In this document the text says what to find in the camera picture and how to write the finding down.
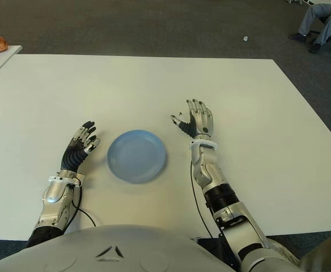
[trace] floor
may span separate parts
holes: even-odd
[[[22,45],[23,54],[273,59],[331,131],[331,45],[313,55],[307,43],[287,38],[307,7],[284,0],[0,0],[0,36]],[[301,257],[330,235],[275,239]],[[0,258],[23,245],[0,241]]]

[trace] robotic hand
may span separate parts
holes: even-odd
[[[171,119],[184,133],[195,139],[210,139],[213,134],[213,116],[210,109],[206,108],[205,103],[193,99],[187,100],[189,108],[189,123],[179,120],[171,115]]]
[[[100,143],[100,139],[95,135],[90,137],[90,134],[96,130],[94,124],[88,121],[77,130],[63,154],[61,170],[57,172],[57,176],[49,178],[50,185],[42,197],[43,210],[28,239],[27,247],[65,233],[75,186],[80,187],[80,199],[82,197],[81,184],[84,175],[77,173],[78,168]]]
[[[190,123],[174,115],[171,115],[171,119],[195,139],[190,143],[193,176],[202,188],[206,205],[220,230],[223,249],[233,256],[228,260],[229,265],[237,271],[241,268],[242,272],[286,271],[280,270],[285,268],[288,271],[301,271],[294,265],[298,260],[287,249],[266,238],[219,168],[215,152],[217,144],[210,140],[214,129],[211,111],[196,99],[186,102]]]
[[[98,146],[100,139],[96,135],[89,137],[96,130],[94,124],[94,122],[88,121],[76,131],[63,154],[61,170],[76,173],[88,154]]]

